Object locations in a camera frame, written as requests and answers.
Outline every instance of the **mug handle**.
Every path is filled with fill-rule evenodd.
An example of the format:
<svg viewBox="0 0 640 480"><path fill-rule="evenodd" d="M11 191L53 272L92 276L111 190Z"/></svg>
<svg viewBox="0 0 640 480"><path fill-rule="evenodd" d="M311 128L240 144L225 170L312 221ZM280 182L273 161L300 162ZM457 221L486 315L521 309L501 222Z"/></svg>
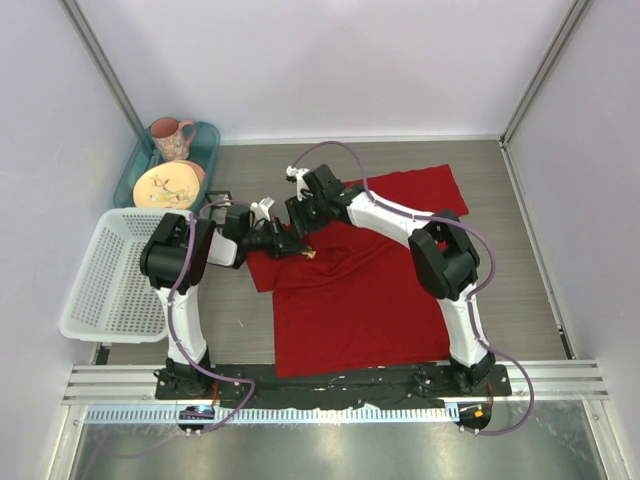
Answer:
<svg viewBox="0 0 640 480"><path fill-rule="evenodd" d="M191 120L183 120L178 124L178 128L180 130L183 130L184 127L186 127L187 125L191 125L193 127L193 131L191 132L191 135L189 135L189 138L185 138L184 140L187 143L187 146L189 146L191 145L193 137L196 136L196 124L193 123Z"/></svg>

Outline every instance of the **metal floor panel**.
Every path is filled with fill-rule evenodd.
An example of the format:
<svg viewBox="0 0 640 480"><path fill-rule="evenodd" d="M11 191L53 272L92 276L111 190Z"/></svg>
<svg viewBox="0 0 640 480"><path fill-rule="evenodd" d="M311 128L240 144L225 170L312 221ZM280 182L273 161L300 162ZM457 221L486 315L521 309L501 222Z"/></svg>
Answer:
<svg viewBox="0 0 640 480"><path fill-rule="evenodd" d="M526 404L494 406L491 429L515 423ZM540 402L521 430L501 437L459 433L446 423L230 426L179 437L171 425L86 425L72 479L605 479L582 402ZM102 449L87 470L98 442Z"/></svg>

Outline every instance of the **gray floor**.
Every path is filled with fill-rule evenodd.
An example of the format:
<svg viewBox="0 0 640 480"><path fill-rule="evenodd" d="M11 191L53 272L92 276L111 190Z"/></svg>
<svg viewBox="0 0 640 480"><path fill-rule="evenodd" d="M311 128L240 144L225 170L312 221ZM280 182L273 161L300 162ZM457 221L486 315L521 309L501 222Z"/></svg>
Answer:
<svg viewBox="0 0 640 480"><path fill-rule="evenodd" d="M471 214L497 253L498 273L478 298L485 332L500 350L524 360L566 358L502 155L495 141L392 142L354 145L371 176L449 164ZM293 195L284 171L305 145L223 147L213 188L234 198L282 202ZM355 162L336 146L312 152L304 165L327 163L343 180L359 177ZM284 209L276 213L283 214ZM480 247L481 278L488 265ZM256 292L246 267L209 267L199 291L203 333L215 362L272 363L271 294ZM109 363L160 364L166 342L114 345Z"/></svg>

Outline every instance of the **red cloth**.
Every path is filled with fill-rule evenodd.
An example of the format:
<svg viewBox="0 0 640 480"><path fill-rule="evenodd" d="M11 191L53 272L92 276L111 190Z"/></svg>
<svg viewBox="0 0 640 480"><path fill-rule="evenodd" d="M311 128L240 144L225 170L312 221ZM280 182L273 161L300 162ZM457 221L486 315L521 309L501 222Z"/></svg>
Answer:
<svg viewBox="0 0 640 480"><path fill-rule="evenodd" d="M448 165L369 179L402 205L469 213ZM418 283L408 249L340 222L309 236L317 252L248 264L260 292L273 290L276 373L312 375L448 358L440 307Z"/></svg>

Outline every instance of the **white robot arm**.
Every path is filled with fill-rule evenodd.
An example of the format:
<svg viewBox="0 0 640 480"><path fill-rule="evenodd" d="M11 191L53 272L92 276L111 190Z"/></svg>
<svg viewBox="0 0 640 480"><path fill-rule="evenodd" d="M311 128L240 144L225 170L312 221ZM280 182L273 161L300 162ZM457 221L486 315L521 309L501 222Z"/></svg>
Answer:
<svg viewBox="0 0 640 480"><path fill-rule="evenodd" d="M313 170L290 167L287 179L296 183L297 191L296 196L285 202L289 228L277 217L271 217L269 208L273 201L269 198L251 207L229 205L222 228L216 228L211 220L198 220L189 275L177 291L172 310L173 326L190 358L209 367L196 298L197 284L207 262L237 268L251 250L266 250L275 258L310 255L303 241L305 237L332 221L341 221L378 232L411 250L418 281L426 293L437 299L442 310L449 333L453 378L462 392L484 388L495 357L483 345L486 339L476 300L469 298L477 281L479 258L467 234L449 224L429 221L431 212L384 200L374 192L365 192L360 185L344 187L326 165ZM438 212L437 217L457 221L448 211ZM142 254L141 270L157 289L165 312L168 288L178 278L184 263L188 230L184 217L166 214ZM167 370L173 376L176 372L185 376L193 373L172 338Z"/></svg>

